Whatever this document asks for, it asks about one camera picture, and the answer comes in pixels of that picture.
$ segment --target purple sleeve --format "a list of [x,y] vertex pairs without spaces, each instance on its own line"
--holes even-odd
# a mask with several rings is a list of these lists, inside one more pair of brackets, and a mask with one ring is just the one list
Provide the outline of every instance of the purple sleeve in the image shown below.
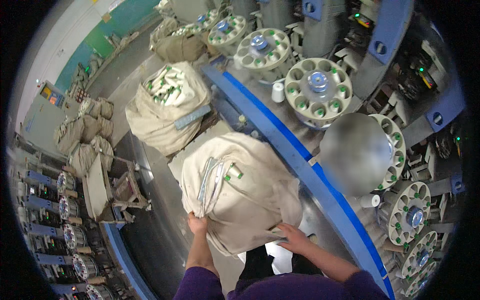
[[388,299],[382,289],[375,283],[367,271],[353,273],[345,282],[345,288],[354,300]]
[[225,300],[220,279],[202,267],[191,267],[185,271],[174,300]]

